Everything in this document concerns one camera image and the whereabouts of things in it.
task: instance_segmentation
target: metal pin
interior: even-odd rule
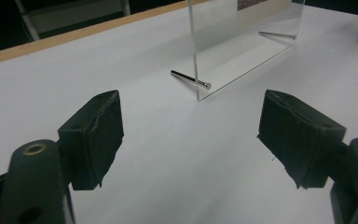
[[[276,36],[276,37],[283,37],[283,38],[289,38],[289,39],[296,39],[297,35],[284,35],[284,34],[277,34],[277,33],[270,33],[270,32],[264,32],[260,31],[258,32],[259,35],[266,35],[266,36]]]
[[[184,75],[182,73],[178,73],[178,72],[176,72],[174,70],[171,71],[171,75],[173,75],[174,77],[179,77],[179,78],[181,78],[181,79],[183,79],[185,81],[191,82],[193,84],[197,84],[195,78],[188,77],[188,76],[186,76],[186,75]],[[203,81],[200,81],[200,80],[199,80],[199,85],[201,87],[205,88],[206,90],[210,90],[211,87],[212,87],[211,83],[206,83],[206,82],[203,82]]]

